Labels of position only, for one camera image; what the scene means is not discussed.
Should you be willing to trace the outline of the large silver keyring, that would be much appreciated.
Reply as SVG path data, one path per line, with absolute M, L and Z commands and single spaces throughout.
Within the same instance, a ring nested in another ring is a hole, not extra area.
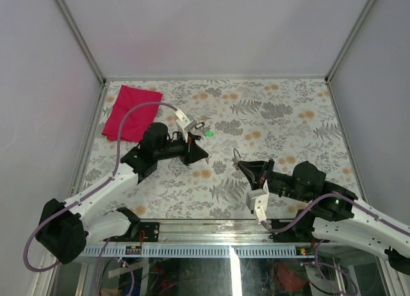
M 242 156 L 237 148 L 233 149 L 233 167 L 236 170 L 240 169 L 240 165 L 243 163 Z

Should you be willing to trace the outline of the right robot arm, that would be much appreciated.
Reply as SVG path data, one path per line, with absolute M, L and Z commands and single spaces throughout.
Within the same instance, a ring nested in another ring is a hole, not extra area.
M 327 240 L 366 251 L 409 274 L 409 226 L 367 204 L 346 188 L 326 180 L 325 172 L 304 161 L 292 174 L 274 171 L 274 161 L 235 164 L 250 183 L 246 203 L 270 234 L 286 242 Z M 307 205 L 287 224 L 267 217 L 268 198 L 276 194 Z

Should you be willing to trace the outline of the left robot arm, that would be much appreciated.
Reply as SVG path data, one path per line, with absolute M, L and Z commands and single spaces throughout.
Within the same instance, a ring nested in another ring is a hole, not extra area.
M 200 136 L 192 133 L 203 126 L 201 122 L 170 134 L 165 124 L 150 124 L 138 145 L 119 159 L 106 179 L 62 202 L 51 199 L 45 204 L 36 240 L 62 264 L 74 261 L 87 245 L 102 240 L 136 240 L 141 233 L 138 215 L 127 207 L 105 215 L 100 211 L 113 194 L 149 177 L 161 160 L 178 158 L 189 166 L 207 158 L 208 153 L 197 145 Z

